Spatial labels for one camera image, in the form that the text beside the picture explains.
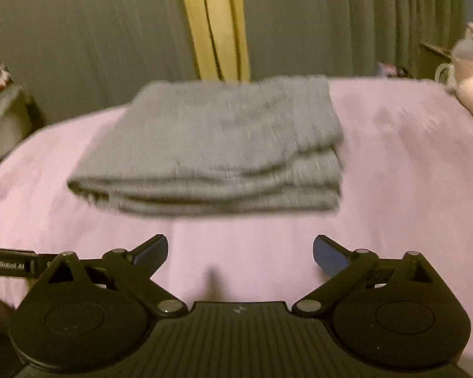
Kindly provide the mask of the yellow curtain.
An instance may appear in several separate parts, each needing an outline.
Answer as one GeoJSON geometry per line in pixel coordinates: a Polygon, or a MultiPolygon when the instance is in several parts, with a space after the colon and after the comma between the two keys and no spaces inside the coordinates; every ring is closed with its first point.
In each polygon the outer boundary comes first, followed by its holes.
{"type": "Polygon", "coordinates": [[[184,0],[204,80],[250,81],[243,0],[184,0]]]}

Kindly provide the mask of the grey bedside clutter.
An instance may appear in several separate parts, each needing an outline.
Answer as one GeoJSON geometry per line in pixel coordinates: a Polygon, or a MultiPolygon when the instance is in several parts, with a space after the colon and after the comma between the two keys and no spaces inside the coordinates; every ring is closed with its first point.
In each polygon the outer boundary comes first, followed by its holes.
{"type": "Polygon", "coordinates": [[[29,105],[30,96],[0,64],[0,162],[33,131],[29,105]]]}

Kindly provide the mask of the grey sweatpants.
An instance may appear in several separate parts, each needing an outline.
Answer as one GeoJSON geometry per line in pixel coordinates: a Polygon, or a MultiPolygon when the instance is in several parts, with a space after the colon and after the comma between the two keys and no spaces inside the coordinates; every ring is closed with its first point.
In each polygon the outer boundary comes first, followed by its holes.
{"type": "Polygon", "coordinates": [[[332,210],[342,139],[322,75],[155,82],[67,185],[97,207],[150,216],[332,210]]]}

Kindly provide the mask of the white plush toy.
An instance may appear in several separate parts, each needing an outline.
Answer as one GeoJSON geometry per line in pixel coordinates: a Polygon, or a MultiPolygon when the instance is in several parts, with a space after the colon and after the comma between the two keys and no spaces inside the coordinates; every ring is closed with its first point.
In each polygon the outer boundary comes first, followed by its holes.
{"type": "Polygon", "coordinates": [[[450,63],[437,67],[434,81],[443,83],[473,116],[473,39],[464,38],[455,44],[450,63]]]}

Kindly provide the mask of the pink bed sheet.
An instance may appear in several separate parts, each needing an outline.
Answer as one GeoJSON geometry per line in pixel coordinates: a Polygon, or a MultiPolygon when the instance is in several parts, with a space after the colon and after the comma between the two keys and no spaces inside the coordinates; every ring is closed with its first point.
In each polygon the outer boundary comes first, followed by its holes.
{"type": "Polygon", "coordinates": [[[472,115],[430,82],[335,79],[330,95],[344,130],[334,213],[163,219],[93,207],[66,181],[119,106],[37,131],[0,164],[0,248],[91,259],[162,234],[169,256],[154,280],[186,303],[295,302],[324,281],[319,234],[383,258],[415,250],[467,311],[473,357],[472,115]]]}

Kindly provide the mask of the grey-green curtain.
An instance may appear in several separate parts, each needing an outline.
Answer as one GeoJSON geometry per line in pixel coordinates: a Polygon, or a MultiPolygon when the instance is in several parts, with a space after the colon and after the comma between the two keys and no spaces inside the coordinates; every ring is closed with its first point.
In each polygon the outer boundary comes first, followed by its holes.
{"type": "MultiPolygon", "coordinates": [[[[461,36],[463,0],[243,0],[250,80],[419,72],[419,46],[461,36]]],[[[202,79],[184,0],[0,0],[0,64],[48,123],[202,79]]]]}

